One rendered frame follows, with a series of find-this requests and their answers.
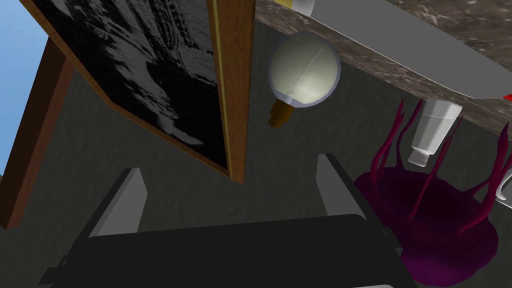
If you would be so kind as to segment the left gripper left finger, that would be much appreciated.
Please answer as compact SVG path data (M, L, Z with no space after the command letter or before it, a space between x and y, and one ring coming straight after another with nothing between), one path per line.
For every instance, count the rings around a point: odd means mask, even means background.
M79 239L138 231L148 192L140 168L124 169L79 234Z

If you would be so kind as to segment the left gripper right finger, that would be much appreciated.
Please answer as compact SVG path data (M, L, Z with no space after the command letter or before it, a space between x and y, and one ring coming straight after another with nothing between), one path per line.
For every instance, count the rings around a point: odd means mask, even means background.
M375 211L334 154L322 153L318 155L316 184L325 211L330 217L357 214L375 225L385 235L394 236L389 227L382 225Z

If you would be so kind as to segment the purple spiky plant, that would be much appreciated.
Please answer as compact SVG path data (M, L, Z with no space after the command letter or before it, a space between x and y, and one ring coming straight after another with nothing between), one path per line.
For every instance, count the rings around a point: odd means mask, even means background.
M512 168L508 127L497 141L490 176L461 191L437 176L451 137L445 136L429 173L404 168L400 145L426 100L421 100L405 126L397 111L393 126L372 160L370 170L354 184L380 222L390 228L402 247L401 260L412 279L423 285L449 287L485 267L495 256L499 237L489 220L496 190Z

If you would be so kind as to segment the white tube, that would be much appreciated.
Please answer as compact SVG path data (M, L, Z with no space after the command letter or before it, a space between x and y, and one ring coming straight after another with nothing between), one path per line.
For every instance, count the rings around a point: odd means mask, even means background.
M426 100L412 141L412 152L408 158L410 163L420 167L427 165L429 157L436 153L462 108L447 100Z

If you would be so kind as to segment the white globe lamp brass base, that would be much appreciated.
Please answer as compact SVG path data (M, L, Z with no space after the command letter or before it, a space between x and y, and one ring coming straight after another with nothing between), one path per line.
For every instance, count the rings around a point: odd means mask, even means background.
M310 32L287 36L273 50L267 80L276 100L268 125L279 129L294 109L315 106L329 96L341 77L338 49Z

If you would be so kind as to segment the wood framed dark picture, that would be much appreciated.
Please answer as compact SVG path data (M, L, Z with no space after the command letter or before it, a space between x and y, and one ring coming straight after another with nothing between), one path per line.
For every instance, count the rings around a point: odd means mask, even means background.
M256 0L20 0L104 102L242 183Z

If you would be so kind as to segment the grey sink basin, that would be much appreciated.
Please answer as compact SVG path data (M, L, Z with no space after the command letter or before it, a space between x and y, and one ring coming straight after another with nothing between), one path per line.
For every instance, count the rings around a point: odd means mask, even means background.
M312 18L473 99L512 95L512 71L387 0L315 0Z

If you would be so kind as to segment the white curved object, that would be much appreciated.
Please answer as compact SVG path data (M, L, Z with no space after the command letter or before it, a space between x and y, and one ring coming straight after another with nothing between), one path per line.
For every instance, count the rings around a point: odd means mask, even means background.
M496 198L500 201L506 201L507 200L507 197L504 195L503 193L503 188L504 188L504 185L506 184L506 182L512 178L512 168L510 168L505 174L504 174L504 177L502 178L498 188L496 189Z

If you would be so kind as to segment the brown framed window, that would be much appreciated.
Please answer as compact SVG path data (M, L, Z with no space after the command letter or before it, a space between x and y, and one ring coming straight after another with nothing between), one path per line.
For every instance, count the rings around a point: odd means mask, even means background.
M27 12L0 0L0 227L21 224L75 68Z

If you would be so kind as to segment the white yellow container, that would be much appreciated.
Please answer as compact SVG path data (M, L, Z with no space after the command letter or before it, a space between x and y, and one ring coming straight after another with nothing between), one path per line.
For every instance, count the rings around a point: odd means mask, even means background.
M273 0L276 3L310 17L313 13L315 0Z

